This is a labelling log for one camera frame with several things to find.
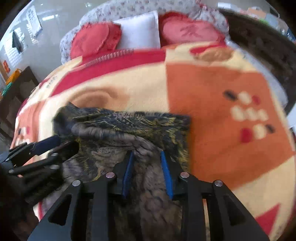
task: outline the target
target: orange blanket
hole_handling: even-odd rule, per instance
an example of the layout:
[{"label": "orange blanket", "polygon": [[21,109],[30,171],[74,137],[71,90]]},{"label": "orange blanket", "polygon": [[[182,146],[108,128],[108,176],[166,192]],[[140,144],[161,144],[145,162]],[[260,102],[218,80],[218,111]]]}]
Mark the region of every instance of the orange blanket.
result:
[{"label": "orange blanket", "polygon": [[285,228],[294,204],[294,145],[276,97],[240,53],[200,42],[73,59],[32,93],[12,147],[51,136],[52,119],[68,102],[191,116],[189,171],[223,180],[271,240]]}]

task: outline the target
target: paper on wall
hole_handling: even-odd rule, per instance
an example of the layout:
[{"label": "paper on wall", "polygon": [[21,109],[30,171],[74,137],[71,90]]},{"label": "paper on wall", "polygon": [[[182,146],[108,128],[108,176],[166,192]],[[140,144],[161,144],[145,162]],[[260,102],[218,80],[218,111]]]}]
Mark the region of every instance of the paper on wall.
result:
[{"label": "paper on wall", "polygon": [[42,28],[34,6],[29,8],[26,13],[26,18],[28,20],[28,23],[31,25],[33,36],[37,37]]}]

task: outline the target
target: white pillow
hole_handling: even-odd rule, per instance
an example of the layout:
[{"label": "white pillow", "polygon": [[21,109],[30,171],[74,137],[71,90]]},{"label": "white pillow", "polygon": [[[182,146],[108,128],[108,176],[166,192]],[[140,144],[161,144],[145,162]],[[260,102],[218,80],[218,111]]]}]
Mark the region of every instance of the white pillow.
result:
[{"label": "white pillow", "polygon": [[160,48],[157,11],[113,21],[121,24],[121,40],[116,49]]}]

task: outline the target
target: red pillow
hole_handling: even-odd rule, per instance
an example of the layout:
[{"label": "red pillow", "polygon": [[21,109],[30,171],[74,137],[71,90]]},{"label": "red pillow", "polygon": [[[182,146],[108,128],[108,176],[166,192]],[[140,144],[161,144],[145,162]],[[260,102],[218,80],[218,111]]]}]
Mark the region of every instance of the red pillow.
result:
[{"label": "red pillow", "polygon": [[111,22],[86,24],[76,34],[70,51],[71,59],[90,56],[99,51],[114,50],[121,38],[120,25]]},{"label": "red pillow", "polygon": [[178,12],[168,12],[159,17],[159,33],[161,46],[225,39],[210,22],[193,20]]}]

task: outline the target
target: black dot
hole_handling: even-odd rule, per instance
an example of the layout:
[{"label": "black dot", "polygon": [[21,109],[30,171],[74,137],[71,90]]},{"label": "black dot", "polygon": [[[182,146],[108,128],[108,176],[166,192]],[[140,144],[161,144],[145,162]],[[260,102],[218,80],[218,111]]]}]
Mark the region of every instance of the black dot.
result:
[{"label": "black dot", "polygon": [[276,131],[275,128],[272,125],[267,124],[267,125],[265,125],[265,127],[268,130],[268,132],[271,133],[271,134]]},{"label": "black dot", "polygon": [[232,100],[232,101],[237,100],[237,95],[231,90],[226,90],[226,91],[223,92],[223,94],[229,100]]}]

